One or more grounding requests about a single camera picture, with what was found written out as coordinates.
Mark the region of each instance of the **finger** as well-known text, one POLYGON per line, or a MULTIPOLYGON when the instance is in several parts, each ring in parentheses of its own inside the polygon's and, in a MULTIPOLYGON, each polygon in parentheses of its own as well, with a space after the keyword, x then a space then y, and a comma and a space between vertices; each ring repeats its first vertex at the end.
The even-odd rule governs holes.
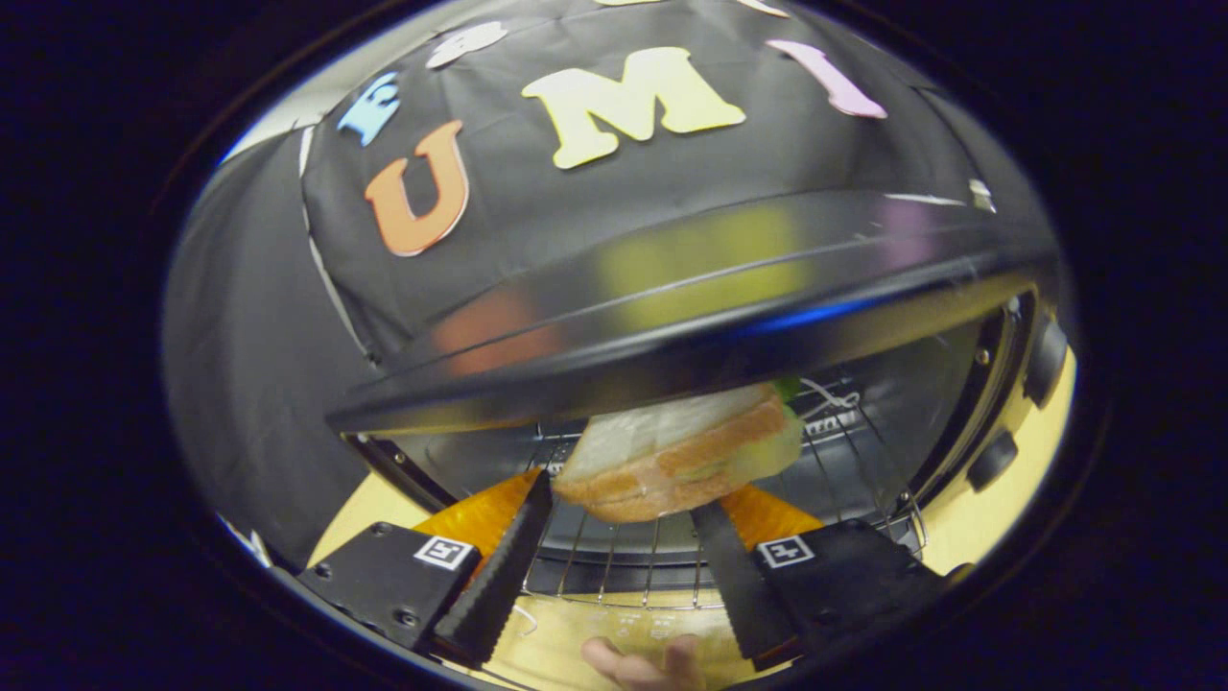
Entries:
POLYGON ((699 666, 699 636, 684 633, 666 644, 666 674, 688 691, 706 687, 699 666))
POLYGON ((640 655, 625 655, 619 660, 614 681, 626 691, 678 691, 666 673, 640 655))
POLYGON ((580 646, 580 657, 610 681, 618 681, 614 670, 624 655, 609 638, 600 636, 585 641, 580 646))

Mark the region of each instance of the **letter m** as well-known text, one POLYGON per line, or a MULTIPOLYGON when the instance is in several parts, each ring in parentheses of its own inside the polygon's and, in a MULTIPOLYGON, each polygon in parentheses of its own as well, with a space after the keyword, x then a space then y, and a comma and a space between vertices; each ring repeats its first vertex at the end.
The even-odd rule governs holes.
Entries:
POLYGON ((742 108, 725 102, 704 81, 688 58, 690 53, 683 48, 647 48, 626 56, 623 81, 569 69, 526 86, 521 95, 539 98, 559 133, 554 164, 573 168, 618 150, 618 136, 597 129, 594 117, 647 141, 657 99, 666 108, 661 124, 679 134, 747 119, 742 108))

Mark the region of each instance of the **sandwich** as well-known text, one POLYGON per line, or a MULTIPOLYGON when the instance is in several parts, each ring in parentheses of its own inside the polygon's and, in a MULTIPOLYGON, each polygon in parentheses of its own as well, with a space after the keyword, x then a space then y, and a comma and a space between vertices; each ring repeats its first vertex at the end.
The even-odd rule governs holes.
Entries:
POLYGON ((652 520, 781 473, 801 437, 771 384, 594 416, 553 487, 607 523, 652 520))

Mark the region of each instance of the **orange letter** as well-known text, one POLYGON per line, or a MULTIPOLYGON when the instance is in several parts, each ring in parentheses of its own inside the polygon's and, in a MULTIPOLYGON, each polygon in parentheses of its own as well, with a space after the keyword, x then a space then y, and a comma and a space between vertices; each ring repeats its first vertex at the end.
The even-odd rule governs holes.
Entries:
POLYGON ((435 177, 440 198, 425 216, 415 216, 405 198, 402 174, 409 166, 408 158, 397 158, 379 171, 367 185, 366 198, 376 212, 379 234, 388 250, 399 257, 421 254, 431 244, 447 237, 456 227, 469 204, 469 178, 464 172, 456 135, 460 120, 452 120, 427 134, 414 149, 415 156, 425 156, 435 177))

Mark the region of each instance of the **black cloth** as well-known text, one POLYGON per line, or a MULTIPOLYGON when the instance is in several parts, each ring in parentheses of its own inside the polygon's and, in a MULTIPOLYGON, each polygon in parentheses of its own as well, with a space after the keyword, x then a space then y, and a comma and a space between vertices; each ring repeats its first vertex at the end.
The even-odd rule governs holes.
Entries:
POLYGON ((311 255, 301 137, 219 168, 185 223, 163 306, 171 414, 204 500, 295 567, 366 476, 325 407, 375 376, 311 255))
POLYGON ((786 21, 738 2, 670 1, 602 6, 532 0, 465 22, 500 21, 508 34, 440 69, 426 66, 452 34, 372 72, 314 134, 303 176, 311 232, 324 264, 352 301, 365 341, 402 351, 432 320, 507 277, 566 260, 592 245, 664 221, 810 190, 874 189, 933 194, 971 205, 977 177, 964 147, 921 96, 933 85, 894 58, 822 18, 786 21), (883 106, 885 120, 852 117, 769 39, 823 50, 883 106), (623 79, 636 50, 677 45, 745 122, 675 134, 661 123, 635 141, 609 124, 618 150, 560 169, 558 134, 542 102, 521 90, 580 68, 623 79), (368 83, 395 71, 400 106, 366 146, 338 124, 368 83), (414 147, 459 119, 457 146, 470 199, 454 230, 416 257, 392 254, 363 191, 397 158, 409 160, 405 194, 418 214, 436 199, 426 158, 414 147))

